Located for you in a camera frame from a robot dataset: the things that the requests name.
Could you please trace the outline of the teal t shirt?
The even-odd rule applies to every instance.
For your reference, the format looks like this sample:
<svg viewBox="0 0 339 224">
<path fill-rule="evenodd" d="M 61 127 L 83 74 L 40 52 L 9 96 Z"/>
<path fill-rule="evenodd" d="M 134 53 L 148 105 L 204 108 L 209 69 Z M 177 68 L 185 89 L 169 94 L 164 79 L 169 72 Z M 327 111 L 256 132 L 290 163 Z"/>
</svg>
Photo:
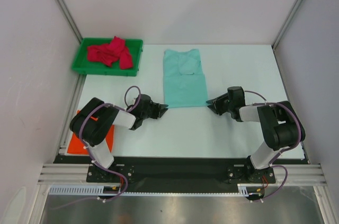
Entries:
<svg viewBox="0 0 339 224">
<path fill-rule="evenodd" d="M 163 58 L 164 101 L 169 108 L 201 107 L 208 100 L 206 77 L 198 49 L 167 49 Z"/>
</svg>

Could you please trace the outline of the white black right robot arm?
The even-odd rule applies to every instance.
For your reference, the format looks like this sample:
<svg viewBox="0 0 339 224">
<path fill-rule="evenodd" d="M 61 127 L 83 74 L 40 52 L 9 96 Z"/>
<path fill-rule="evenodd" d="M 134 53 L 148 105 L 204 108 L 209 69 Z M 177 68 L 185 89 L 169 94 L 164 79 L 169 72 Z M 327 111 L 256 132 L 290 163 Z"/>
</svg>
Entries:
<svg viewBox="0 0 339 224">
<path fill-rule="evenodd" d="M 263 103 L 247 105 L 246 93 L 255 94 Z M 269 102 L 261 94 L 232 86 L 227 93 L 207 100 L 208 108 L 217 115 L 229 113 L 237 122 L 257 122 L 261 126 L 264 142 L 247 158 L 245 178 L 257 182 L 263 177 L 263 169 L 273 166 L 284 152 L 295 149 L 306 137 L 299 118 L 288 101 Z"/>
</svg>

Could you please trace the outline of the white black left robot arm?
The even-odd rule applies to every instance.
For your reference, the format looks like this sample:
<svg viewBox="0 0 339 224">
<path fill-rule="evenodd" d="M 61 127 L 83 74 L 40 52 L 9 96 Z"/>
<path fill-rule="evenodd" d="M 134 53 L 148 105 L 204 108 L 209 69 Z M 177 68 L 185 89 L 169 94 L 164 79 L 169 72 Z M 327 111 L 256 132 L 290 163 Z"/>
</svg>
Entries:
<svg viewBox="0 0 339 224">
<path fill-rule="evenodd" d="M 71 120 L 69 128 L 84 143 L 92 161 L 99 166 L 99 176 L 109 182 L 116 178 L 106 137 L 112 126 L 138 129 L 146 119 L 159 119 L 168 105 L 154 102 L 149 95 L 140 94 L 126 110 L 99 98 L 92 98 Z"/>
</svg>

